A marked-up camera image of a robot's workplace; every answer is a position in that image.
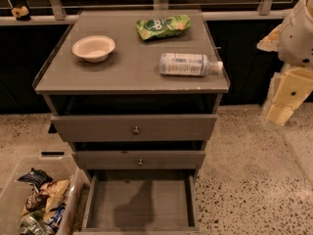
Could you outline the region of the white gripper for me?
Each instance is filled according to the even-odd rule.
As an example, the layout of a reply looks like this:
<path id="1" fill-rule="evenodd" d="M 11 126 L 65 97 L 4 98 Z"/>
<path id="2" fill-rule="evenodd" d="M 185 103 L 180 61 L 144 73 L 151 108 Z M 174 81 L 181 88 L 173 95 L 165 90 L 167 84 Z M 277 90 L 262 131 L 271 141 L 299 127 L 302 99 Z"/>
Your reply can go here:
<path id="1" fill-rule="evenodd" d="M 313 0 L 298 0 L 282 25 L 277 25 L 256 47 L 277 52 L 279 59 L 295 67 L 281 76 L 266 119 L 284 125 L 313 92 Z"/>

